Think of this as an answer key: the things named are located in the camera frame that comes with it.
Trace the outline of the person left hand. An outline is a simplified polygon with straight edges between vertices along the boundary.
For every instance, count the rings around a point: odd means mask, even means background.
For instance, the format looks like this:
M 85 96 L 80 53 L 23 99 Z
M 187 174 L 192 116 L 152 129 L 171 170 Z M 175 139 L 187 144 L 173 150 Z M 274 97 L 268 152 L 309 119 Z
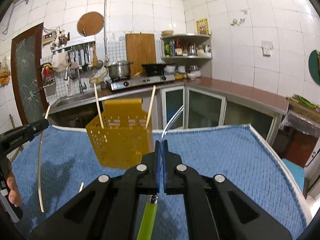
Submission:
M 10 200 L 11 204 L 13 204 L 16 207 L 21 206 L 22 205 L 22 198 L 21 198 L 20 192 L 18 190 L 14 174 L 11 171 L 8 172 L 7 186 L 10 189 L 9 200 Z

